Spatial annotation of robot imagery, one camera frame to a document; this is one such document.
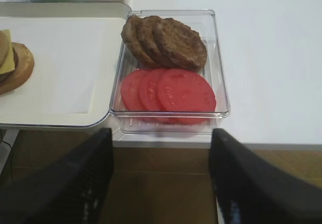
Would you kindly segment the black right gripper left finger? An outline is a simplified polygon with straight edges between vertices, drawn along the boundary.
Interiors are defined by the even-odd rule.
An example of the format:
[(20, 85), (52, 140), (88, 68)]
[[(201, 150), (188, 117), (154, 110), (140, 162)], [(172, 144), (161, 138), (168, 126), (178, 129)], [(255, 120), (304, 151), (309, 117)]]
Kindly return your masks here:
[(1, 188), (1, 223), (98, 223), (113, 176), (102, 128), (46, 168)]

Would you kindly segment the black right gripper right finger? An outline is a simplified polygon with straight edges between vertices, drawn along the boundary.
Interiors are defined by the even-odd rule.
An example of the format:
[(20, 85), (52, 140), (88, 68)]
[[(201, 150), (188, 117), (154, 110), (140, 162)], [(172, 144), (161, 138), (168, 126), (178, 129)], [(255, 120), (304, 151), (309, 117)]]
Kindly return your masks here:
[(269, 164), (224, 129), (212, 132), (209, 172), (222, 223), (321, 223), (321, 189)]

